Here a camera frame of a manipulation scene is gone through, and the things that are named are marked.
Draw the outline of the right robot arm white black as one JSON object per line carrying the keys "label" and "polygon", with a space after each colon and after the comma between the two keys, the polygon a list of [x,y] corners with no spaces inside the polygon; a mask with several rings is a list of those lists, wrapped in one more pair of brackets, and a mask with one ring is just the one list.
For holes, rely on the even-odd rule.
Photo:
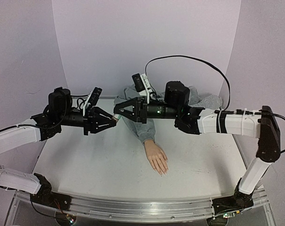
{"label": "right robot arm white black", "polygon": [[234,194],[212,201],[216,215],[252,207],[256,185],[281,155],[280,130],[271,108],[223,111],[191,107],[188,103],[189,88],[180,81],[170,81],[163,102],[148,103],[145,97],[136,97],[116,104],[114,113],[140,123],[146,123],[147,119],[174,119],[174,126],[187,134],[232,134],[258,139],[255,158],[240,178]]}

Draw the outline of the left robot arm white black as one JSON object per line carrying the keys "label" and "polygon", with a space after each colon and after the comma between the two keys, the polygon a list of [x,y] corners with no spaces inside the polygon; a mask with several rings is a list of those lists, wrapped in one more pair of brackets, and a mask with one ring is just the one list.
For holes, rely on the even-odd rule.
{"label": "left robot arm white black", "polygon": [[[94,88],[82,109],[73,107],[71,91],[63,87],[48,96],[44,111],[26,121],[0,129],[0,155],[17,147],[45,141],[61,133],[62,126],[83,128],[84,135],[97,134],[116,126],[113,115],[96,106],[101,88]],[[44,205],[55,202],[51,185],[44,176],[9,169],[0,164],[0,188],[36,195]]]}

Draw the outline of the grey sweatshirt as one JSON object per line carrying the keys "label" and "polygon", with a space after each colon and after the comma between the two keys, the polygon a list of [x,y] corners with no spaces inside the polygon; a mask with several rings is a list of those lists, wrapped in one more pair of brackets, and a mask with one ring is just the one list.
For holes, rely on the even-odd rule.
{"label": "grey sweatshirt", "polygon": [[[223,105],[223,100],[217,95],[206,93],[203,95],[198,95],[197,89],[194,86],[188,87],[190,90],[189,93],[189,106],[191,107],[204,107],[209,109],[219,109]],[[134,99],[139,97],[139,93],[136,91],[134,85],[125,87],[122,91],[115,97],[114,104],[119,104],[127,100]],[[147,140],[155,139],[155,123],[152,119],[147,119],[147,123],[137,123],[133,122],[123,116],[121,116],[125,125],[128,129],[135,135],[141,143],[144,143]]]}

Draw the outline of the mannequin hand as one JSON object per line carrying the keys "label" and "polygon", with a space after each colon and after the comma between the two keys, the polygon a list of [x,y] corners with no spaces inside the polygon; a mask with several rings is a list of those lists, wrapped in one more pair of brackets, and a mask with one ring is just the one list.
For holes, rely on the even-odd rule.
{"label": "mannequin hand", "polygon": [[168,173],[168,158],[165,152],[153,140],[148,139],[144,142],[145,153],[147,159],[155,170],[160,175],[167,175]]}

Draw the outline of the aluminium front rail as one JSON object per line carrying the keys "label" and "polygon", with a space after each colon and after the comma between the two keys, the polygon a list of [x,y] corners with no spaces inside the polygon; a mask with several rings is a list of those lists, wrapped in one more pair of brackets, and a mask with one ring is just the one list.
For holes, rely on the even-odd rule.
{"label": "aluminium front rail", "polygon": [[252,196],[241,192],[214,199],[180,201],[117,201],[72,197],[48,192],[31,194],[30,201],[65,214],[122,222],[169,222],[212,217],[228,218],[253,206]]}

